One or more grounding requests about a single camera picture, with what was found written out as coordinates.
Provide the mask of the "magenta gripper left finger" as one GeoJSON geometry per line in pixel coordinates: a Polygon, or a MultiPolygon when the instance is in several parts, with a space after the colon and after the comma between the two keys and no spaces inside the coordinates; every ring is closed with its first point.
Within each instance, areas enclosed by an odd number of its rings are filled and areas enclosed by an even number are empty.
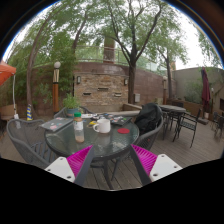
{"type": "Polygon", "coordinates": [[[46,171],[82,186],[94,157],[94,148],[87,146],[69,157],[58,157],[46,171]]]}

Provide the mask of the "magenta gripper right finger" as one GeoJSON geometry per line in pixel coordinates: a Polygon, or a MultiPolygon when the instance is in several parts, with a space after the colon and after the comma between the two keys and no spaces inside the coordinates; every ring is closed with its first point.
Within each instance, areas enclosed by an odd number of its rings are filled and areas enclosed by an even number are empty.
{"type": "Polygon", "coordinates": [[[182,169],[166,154],[155,155],[137,145],[131,145],[130,154],[143,186],[182,169]]]}

